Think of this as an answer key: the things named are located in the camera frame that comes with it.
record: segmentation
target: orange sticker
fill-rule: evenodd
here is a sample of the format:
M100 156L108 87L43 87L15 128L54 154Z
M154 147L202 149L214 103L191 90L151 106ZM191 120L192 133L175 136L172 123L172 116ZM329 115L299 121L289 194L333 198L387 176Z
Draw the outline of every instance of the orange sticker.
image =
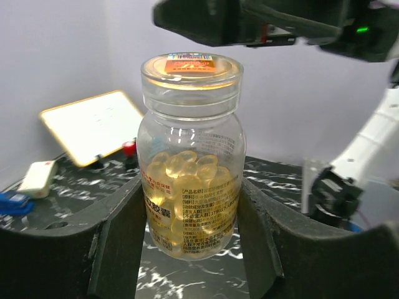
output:
M206 54L170 54L166 61L165 72L168 74L180 72L216 71L212 56Z

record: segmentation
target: clear lid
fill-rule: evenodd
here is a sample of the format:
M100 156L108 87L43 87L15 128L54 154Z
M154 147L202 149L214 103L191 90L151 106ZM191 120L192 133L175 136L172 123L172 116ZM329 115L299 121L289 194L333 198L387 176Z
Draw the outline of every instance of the clear lid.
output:
M159 115L195 120L234 112L243 66L214 54L165 54L142 65L144 104Z
M242 74L243 66L234 59L204 53L165 54L142 65L142 75L153 84L180 90L227 87Z

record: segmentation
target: table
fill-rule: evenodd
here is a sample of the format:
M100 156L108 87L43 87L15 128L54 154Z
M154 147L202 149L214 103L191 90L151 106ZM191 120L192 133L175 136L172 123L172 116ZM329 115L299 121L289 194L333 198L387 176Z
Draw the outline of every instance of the table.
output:
M0 227L9 230L45 229L113 194L138 173L126 171L123 154L104 161L103 169L79 169L66 156L48 198L38 201L26 217L0 216ZM264 193L300 211L301 168L247 157L244 176ZM218 255L199 262L185 262L161 253L146 228L136 299L245 299L249 298L238 230Z

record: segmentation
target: jar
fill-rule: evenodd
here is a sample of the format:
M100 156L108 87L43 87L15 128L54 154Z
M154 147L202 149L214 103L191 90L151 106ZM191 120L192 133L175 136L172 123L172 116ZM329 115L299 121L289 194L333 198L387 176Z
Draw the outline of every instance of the jar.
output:
M243 67L220 55L177 53L142 65L148 108L137 153L156 246L207 259L234 232L246 139L234 114Z

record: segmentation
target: green led indicator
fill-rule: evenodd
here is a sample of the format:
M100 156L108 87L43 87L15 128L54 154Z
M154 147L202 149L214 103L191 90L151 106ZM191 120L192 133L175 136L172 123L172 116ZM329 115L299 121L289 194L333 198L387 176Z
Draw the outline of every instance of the green led indicator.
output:
M360 27L360 28L358 28L357 29L357 33L364 33L364 32L367 32L367 31L369 31L370 30L370 28L368 28L368 27Z

